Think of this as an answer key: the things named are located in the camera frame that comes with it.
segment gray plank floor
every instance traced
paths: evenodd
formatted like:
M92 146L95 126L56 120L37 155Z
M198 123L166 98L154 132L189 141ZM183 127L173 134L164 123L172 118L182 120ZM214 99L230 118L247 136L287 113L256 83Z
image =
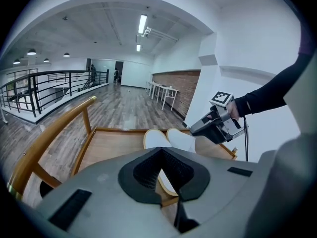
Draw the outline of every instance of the gray plank floor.
M156 104L156 100L151 100L144 89L110 84L72 100L37 125L6 115L8 125L0 122L0 166L4 181L9 180L18 159L48 125L94 95L97 100L88 108L91 127L184 128L183 121L177 114L171 112L168 106L162 111L161 103ZM49 174L64 182L68 179L86 138L83 118L79 115L51 144L40 164ZM41 200L39 184L40 179L32 175L23 196L24 202L31 206L38 204Z

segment brick wall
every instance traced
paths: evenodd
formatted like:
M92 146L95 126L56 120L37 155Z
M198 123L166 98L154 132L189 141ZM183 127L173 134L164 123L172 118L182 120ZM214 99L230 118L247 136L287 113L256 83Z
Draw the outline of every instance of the brick wall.
M192 71L177 71L153 74L153 81L166 86L172 86L179 90L174 102L173 108L178 111L183 117L186 117L189 105L194 96L200 70ZM170 105L173 99L166 99Z

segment white slipper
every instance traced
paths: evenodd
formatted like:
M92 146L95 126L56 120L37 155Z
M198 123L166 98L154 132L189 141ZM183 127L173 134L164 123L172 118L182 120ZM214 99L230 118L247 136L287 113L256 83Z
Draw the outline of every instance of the white slipper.
M172 145L166 138L163 132L158 129L149 129L144 134L143 147L144 149L152 147L171 147ZM163 170L158 175L159 183L161 184L164 191L172 196L178 196L173 186L170 184Z
M171 128L166 133L167 139L172 147L196 153L195 141L193 136L180 132L178 129Z

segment wooden rail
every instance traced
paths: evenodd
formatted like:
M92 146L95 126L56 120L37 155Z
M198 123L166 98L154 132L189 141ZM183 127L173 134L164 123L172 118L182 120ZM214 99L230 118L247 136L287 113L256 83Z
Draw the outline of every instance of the wooden rail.
M87 113L87 108L96 100L96 96L91 97L82 104L74 107L67 113L65 113L58 120L53 122L47 129L40 134L33 144L27 149L25 154L18 161L14 168L13 174L8 183L9 192L17 199L21 199L25 186L34 172L45 183L51 187L57 187L60 182L50 176L40 165L39 160L45 153L49 145L54 141L58 134L79 114L83 113L84 123L87 130L87 134L91 134L91 128Z

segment black sleeve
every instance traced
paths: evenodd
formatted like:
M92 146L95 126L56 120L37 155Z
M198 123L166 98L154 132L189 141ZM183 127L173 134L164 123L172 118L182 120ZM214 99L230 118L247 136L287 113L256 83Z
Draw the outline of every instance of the black sleeve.
M305 70L311 58L311 55L299 54L293 65L284 69L270 82L258 90L235 99L240 117L286 105L283 97Z

